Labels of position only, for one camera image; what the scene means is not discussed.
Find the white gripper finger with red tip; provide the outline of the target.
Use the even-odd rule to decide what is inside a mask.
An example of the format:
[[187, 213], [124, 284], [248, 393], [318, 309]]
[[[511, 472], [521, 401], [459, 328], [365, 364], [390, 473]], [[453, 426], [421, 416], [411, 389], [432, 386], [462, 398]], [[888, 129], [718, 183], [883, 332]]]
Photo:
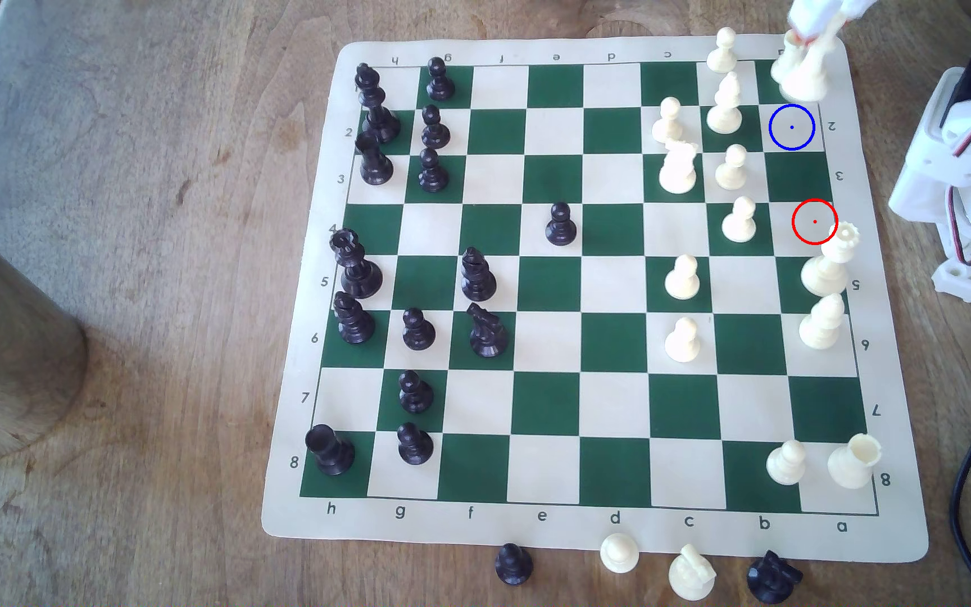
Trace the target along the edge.
[[847, 22], [859, 19], [874, 3], [875, 1], [824, 1], [824, 12], [829, 18], [822, 32], [823, 38], [835, 38]]
[[825, 28], [825, 1], [793, 1], [789, 29], [801, 44], [809, 44]]

